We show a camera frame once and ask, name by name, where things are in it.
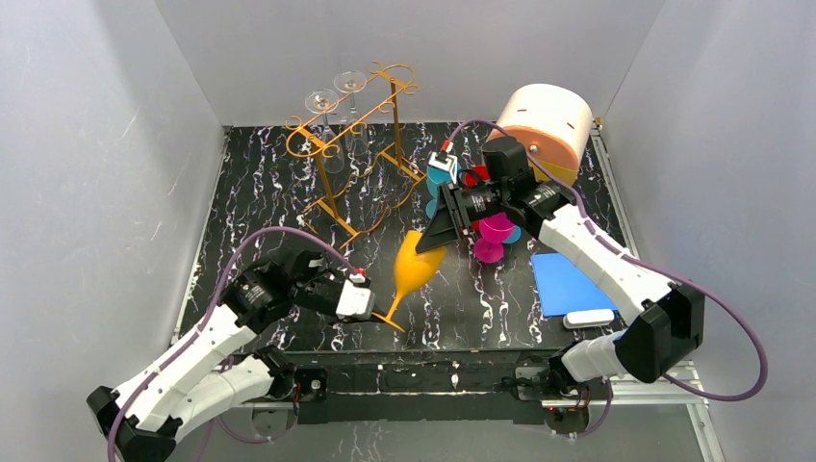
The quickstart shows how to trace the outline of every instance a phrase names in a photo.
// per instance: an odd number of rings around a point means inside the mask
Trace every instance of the white eraser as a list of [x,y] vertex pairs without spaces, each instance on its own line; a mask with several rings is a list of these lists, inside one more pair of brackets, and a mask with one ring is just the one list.
[[608,308],[602,310],[576,311],[567,313],[564,317],[564,327],[568,329],[582,329],[584,327],[600,327],[615,319],[615,312]]

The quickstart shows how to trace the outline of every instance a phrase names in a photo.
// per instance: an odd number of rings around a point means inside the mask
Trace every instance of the pink cup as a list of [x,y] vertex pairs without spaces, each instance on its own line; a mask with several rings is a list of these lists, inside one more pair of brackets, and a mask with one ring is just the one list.
[[501,244],[513,235],[513,224],[504,212],[484,218],[479,222],[482,238],[494,244]]

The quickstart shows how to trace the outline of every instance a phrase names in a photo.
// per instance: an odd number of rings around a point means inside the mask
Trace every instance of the gray wall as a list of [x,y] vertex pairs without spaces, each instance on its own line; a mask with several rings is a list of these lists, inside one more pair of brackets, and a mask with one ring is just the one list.
[[[813,460],[816,4],[670,0],[604,137],[642,253],[731,300],[771,361],[765,390],[714,403],[728,460]],[[716,306],[695,359],[743,391],[757,360]]]
[[152,1],[2,3],[0,460],[104,460],[85,397],[165,349],[222,141]]
[[157,0],[219,120],[236,126],[306,116],[310,91],[371,60],[416,69],[422,90],[403,98],[404,120],[496,118],[537,82],[576,91],[600,116],[663,2]]

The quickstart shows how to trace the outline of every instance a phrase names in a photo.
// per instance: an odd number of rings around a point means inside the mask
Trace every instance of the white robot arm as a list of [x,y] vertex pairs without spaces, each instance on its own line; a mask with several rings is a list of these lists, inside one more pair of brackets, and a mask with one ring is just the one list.
[[482,153],[491,180],[470,188],[443,185],[437,212],[416,251],[462,239],[473,221],[504,212],[604,291],[628,329],[577,342],[550,358],[547,379],[552,387],[566,391],[593,378],[624,373],[651,383],[700,346],[701,293],[626,261],[628,251],[584,217],[564,188],[536,181],[520,142],[497,138],[486,142]]
[[[374,310],[370,280],[362,271],[344,275],[312,251],[256,262],[227,286],[220,302],[205,325],[194,327],[149,367],[115,389],[98,387],[88,396],[100,431],[109,439],[115,433],[123,462],[165,460],[182,438],[231,407],[291,396],[294,366],[274,346],[229,371],[214,369],[293,306],[343,321],[368,321]],[[115,425],[122,409],[121,424]]]

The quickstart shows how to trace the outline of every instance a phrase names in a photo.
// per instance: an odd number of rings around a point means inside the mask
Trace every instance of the black tabletop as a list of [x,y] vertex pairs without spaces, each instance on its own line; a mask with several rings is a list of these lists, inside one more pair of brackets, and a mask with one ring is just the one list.
[[[452,123],[409,123],[400,125],[405,156],[420,168],[427,166],[436,150],[453,130]],[[371,125],[370,149],[350,157],[332,182],[340,186],[352,172],[365,170],[376,152],[394,140],[393,125]],[[481,164],[478,146],[489,129],[466,128],[454,145],[462,167]],[[348,235],[320,211],[306,217],[301,211],[323,194],[317,169],[311,159],[287,153],[288,131],[282,127],[234,128],[229,132],[225,157],[217,181],[212,210],[197,257],[193,288],[183,313],[181,332],[187,332],[203,315],[217,278],[233,249],[246,236],[264,226],[288,225],[303,228],[308,219],[321,236],[339,247]],[[338,202],[340,214],[357,229],[365,229],[380,217],[386,205],[405,195],[410,178],[394,166],[382,163],[372,175],[354,182]],[[614,239],[623,243],[618,218],[600,171],[593,147],[588,143],[575,183],[587,211]],[[356,267],[372,278],[377,305],[388,310],[395,293],[393,265],[405,233],[428,222],[425,205],[431,199],[424,184],[391,213],[373,232],[357,238],[344,253]],[[282,246],[309,247],[292,236],[268,236],[250,247],[233,275],[253,258]],[[479,349],[502,347],[562,347],[575,339],[595,337],[621,327],[619,321],[601,329],[568,331],[560,317],[544,318],[530,256],[551,252],[530,236],[505,246],[504,258],[496,264],[478,262],[472,256],[473,241],[452,244],[440,272],[418,292],[406,297],[395,321],[406,333],[384,324],[336,324],[324,317],[295,308],[292,314],[270,327],[247,350],[276,345],[285,350],[400,350]]]

